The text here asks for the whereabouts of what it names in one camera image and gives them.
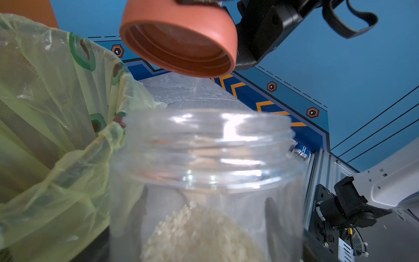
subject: rice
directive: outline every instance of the rice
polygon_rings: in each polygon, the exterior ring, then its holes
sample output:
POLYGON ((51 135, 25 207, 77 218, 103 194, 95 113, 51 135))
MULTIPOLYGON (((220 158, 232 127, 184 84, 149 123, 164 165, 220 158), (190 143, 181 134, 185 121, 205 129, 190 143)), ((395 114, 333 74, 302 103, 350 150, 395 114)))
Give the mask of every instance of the rice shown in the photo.
POLYGON ((155 228, 142 262, 265 262, 264 254, 225 213, 194 202, 155 228))

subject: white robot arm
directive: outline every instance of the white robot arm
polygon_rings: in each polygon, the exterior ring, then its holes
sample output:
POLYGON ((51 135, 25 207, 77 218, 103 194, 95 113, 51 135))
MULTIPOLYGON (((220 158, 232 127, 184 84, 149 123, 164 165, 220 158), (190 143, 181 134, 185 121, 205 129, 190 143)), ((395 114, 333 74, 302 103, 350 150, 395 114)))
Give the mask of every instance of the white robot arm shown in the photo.
POLYGON ((336 196, 316 204, 331 230, 367 227, 419 191, 419 138, 378 165, 348 176, 334 186, 336 196))
POLYGON ((354 175, 353 185, 367 204, 391 209, 419 191, 419 138, 378 165, 354 175))

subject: cable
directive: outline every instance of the cable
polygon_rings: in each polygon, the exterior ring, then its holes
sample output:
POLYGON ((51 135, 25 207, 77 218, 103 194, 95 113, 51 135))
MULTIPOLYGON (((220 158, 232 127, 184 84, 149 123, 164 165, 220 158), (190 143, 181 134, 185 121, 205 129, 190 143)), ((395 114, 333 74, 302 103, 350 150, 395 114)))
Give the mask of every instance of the cable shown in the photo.
POLYGON ((352 228, 348 228, 348 234, 349 234, 349 242, 351 242, 352 253, 355 257, 357 253, 355 251, 354 240, 352 239, 352 228))

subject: avocado print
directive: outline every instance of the avocado print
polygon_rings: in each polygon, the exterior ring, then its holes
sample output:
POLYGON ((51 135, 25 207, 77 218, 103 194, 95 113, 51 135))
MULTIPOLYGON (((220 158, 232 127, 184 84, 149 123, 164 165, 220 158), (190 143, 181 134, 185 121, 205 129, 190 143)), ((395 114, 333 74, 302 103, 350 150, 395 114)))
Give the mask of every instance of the avocado print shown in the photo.
POLYGON ((106 126, 105 119, 100 113, 94 113, 90 115, 90 120, 92 121, 93 130, 96 136, 98 136, 98 133, 106 126))
POLYGON ((114 70, 112 71, 111 85, 115 86, 121 79, 121 75, 124 72, 129 72, 129 69, 124 65, 123 62, 115 64, 114 70))
POLYGON ((73 55, 73 59, 79 66, 90 71, 95 70, 96 60, 95 54, 90 46, 90 40, 70 33, 69 44, 71 55, 73 55))

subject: yellow plastic bag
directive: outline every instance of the yellow plastic bag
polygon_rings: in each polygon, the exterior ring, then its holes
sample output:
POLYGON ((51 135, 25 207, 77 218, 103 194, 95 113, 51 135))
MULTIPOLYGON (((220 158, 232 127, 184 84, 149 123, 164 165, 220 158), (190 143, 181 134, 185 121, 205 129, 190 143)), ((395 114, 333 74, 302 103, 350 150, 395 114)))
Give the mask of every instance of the yellow plastic bag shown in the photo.
POLYGON ((0 250, 65 262, 109 225, 112 120, 164 107, 111 51, 0 14, 0 250))

